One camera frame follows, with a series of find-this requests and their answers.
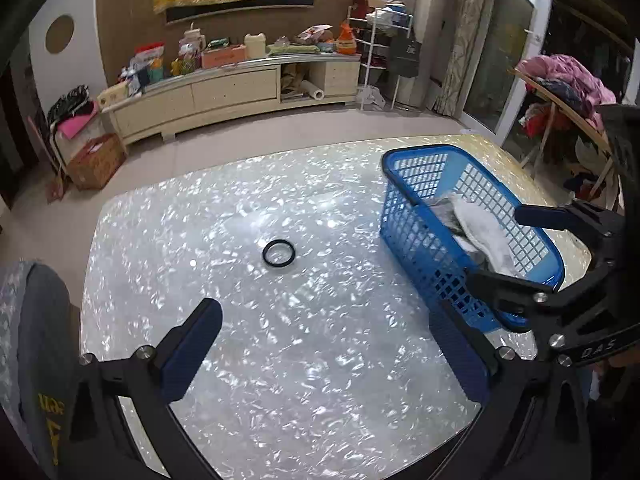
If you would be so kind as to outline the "white gauze cloth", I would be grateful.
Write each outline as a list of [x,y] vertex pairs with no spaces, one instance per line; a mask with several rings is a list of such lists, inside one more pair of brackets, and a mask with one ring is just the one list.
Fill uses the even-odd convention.
[[460,195],[450,194],[449,199],[466,239],[484,255],[488,268],[492,272],[515,278],[511,249],[496,217]]

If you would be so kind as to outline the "blue plastic basket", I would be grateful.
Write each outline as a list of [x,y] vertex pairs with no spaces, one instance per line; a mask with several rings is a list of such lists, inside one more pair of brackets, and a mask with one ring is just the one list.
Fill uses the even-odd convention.
[[544,230],[514,220],[521,205],[516,196],[472,155],[449,144],[391,150],[381,166],[387,179],[381,236],[425,303],[449,301],[469,326],[484,333],[502,321],[527,330],[524,318],[495,316],[468,292],[465,271],[477,266],[477,254],[461,246],[431,210],[439,198],[454,195],[492,214],[508,243],[515,276],[559,289],[565,276],[560,252]]

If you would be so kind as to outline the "grey cloth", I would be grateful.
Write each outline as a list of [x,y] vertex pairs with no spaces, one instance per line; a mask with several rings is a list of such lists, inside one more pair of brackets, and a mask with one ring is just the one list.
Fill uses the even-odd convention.
[[454,211],[454,203],[448,197],[437,197],[428,203],[434,216],[454,235],[463,235],[464,229]]

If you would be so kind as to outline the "grey cushioned chair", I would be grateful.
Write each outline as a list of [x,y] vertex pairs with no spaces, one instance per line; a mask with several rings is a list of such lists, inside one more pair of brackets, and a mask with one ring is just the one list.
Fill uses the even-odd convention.
[[1,269],[1,407],[49,479],[78,360],[79,310],[50,266],[18,260]]

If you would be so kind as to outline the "pink cloth pile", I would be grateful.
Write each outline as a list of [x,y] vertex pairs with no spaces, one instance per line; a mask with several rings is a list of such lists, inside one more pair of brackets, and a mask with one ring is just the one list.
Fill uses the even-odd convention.
[[604,130],[597,107],[615,104],[615,94],[576,58],[565,54],[536,55],[519,62],[516,69],[533,79],[562,81],[582,102],[579,107],[582,117],[597,130]]

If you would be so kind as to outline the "white metal shelf rack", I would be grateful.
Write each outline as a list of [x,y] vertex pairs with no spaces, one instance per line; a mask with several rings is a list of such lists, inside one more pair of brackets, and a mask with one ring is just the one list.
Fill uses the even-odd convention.
[[401,79],[419,73],[421,46],[413,30],[414,16],[404,0],[352,0],[347,9],[347,24],[354,29],[360,55],[360,108],[384,110],[380,84],[391,82],[394,108]]

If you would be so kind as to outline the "white paper roll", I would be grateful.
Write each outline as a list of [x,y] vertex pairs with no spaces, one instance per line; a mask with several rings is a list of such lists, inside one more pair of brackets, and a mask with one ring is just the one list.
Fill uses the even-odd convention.
[[315,101],[322,101],[324,99],[324,91],[307,79],[302,80],[299,88]]

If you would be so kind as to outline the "brown cardboard box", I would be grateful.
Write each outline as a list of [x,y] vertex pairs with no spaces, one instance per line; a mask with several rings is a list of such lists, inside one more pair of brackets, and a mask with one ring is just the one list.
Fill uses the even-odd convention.
[[67,164],[66,172],[78,190],[100,190],[126,158],[119,136],[107,133],[87,142]]

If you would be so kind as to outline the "pink folder stack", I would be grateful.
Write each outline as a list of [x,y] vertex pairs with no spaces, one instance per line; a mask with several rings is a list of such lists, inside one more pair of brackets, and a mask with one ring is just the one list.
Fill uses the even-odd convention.
[[66,140],[72,140],[81,132],[89,122],[99,113],[98,104],[94,101],[85,104],[71,117],[63,120],[56,127],[56,131],[61,133]]

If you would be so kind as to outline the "cream TV cabinet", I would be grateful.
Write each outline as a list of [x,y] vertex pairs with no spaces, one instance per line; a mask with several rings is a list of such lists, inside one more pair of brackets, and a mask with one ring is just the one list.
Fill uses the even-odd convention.
[[[170,142],[189,130],[296,108],[356,100],[360,59],[337,53],[280,55],[169,78],[102,110],[123,144],[149,136]],[[303,79],[324,91],[315,101]]]

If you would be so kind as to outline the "cream plastic jug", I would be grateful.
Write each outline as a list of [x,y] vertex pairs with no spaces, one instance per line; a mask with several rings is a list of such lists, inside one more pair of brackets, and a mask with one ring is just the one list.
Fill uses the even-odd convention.
[[265,58],[266,52],[266,36],[263,32],[257,35],[246,34],[244,37],[245,57],[248,60],[257,60]]

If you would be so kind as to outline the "pink box on cabinet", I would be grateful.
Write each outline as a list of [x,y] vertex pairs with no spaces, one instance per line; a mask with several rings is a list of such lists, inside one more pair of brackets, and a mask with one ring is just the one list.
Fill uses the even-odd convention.
[[201,62],[203,70],[210,70],[226,65],[234,65],[246,60],[244,44],[232,44],[218,49],[206,49],[202,52]]

